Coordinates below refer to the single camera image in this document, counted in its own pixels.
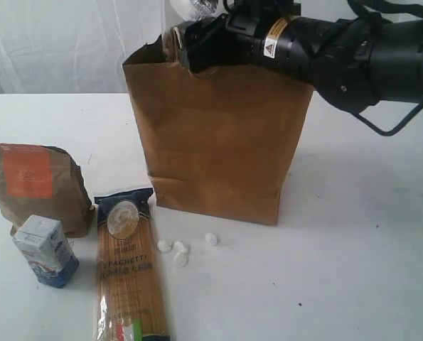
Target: warning label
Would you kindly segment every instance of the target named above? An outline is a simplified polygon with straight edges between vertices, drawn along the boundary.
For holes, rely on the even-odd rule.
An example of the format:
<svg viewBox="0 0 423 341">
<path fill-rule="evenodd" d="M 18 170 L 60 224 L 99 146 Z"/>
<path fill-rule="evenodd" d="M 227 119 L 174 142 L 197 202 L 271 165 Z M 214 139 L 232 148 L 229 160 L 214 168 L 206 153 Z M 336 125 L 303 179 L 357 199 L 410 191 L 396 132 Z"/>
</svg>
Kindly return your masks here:
<svg viewBox="0 0 423 341">
<path fill-rule="evenodd" d="M 281 36 L 282 32 L 284 32 L 284 29 L 287 27 L 287 25 L 287 21 L 284 18 L 280 18 L 271 27 L 271 30 L 269 30 L 268 36 L 265 39 L 263 49 L 263 54 L 265 57 L 273 59 L 276 57 L 277 42 L 279 41 L 279 37 Z"/>
</svg>

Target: white tabletop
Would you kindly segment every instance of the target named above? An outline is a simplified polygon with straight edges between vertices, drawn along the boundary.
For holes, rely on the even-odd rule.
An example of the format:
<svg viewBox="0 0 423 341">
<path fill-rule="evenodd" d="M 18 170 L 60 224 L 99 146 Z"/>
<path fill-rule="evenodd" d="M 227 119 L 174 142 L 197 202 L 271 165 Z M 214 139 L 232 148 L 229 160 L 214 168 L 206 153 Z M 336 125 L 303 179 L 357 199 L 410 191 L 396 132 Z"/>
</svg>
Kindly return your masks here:
<svg viewBox="0 0 423 341">
<path fill-rule="evenodd" d="M 389 125 L 411 107 L 369 115 Z M 0 142 L 66 149 L 90 195 L 149 183 L 127 94 L 0 95 Z M 192 247 L 184 269 L 161 257 L 174 340 L 423 340 L 423 113 L 388 139 L 315 94 L 281 206 L 278 227 L 153 207 L 158 235 Z M 54 289 L 10 226 L 0 215 L 0 340 L 92 340 L 95 229 Z"/>
</svg>

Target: brown paper package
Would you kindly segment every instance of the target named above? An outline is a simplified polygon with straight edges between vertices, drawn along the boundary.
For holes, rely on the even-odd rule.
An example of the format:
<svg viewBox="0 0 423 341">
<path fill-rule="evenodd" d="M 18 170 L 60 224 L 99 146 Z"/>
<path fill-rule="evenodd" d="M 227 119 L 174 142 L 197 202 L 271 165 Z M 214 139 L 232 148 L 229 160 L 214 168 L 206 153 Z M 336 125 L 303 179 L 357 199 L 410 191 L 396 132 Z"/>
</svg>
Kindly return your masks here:
<svg viewBox="0 0 423 341">
<path fill-rule="evenodd" d="M 51 177 L 49 180 L 51 195 L 27 197 L 23 193 L 11 194 L 2 147 L 14 153 L 34 148 L 39 153 L 45 154 L 45 166 L 48 167 L 49 177 Z M 26 176 L 27 172 L 33 172 L 33 169 L 23 171 L 23 175 L 19 173 L 19 176 Z M 60 220 L 67 237 L 84 237 L 94 215 L 92 208 L 83 185 L 80 167 L 66 151 L 56 147 L 0 145 L 0 210 L 2 215 L 13 224 L 11 235 L 15 234 L 31 215 L 40 215 Z"/>
<path fill-rule="evenodd" d="M 277 223 L 312 87 L 262 68 L 192 75 L 161 39 L 123 65 L 157 205 Z"/>
</svg>

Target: small carton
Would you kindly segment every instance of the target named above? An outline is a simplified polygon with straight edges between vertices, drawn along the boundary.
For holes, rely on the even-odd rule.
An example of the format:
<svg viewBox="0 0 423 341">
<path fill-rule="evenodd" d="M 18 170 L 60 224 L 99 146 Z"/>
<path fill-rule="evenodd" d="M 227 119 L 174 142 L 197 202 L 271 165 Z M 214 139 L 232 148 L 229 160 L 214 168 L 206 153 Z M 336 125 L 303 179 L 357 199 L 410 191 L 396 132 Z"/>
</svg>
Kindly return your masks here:
<svg viewBox="0 0 423 341">
<path fill-rule="evenodd" d="M 60 221 L 31 215 L 13 241 L 41 283 L 62 288 L 78 267 Z"/>
</svg>

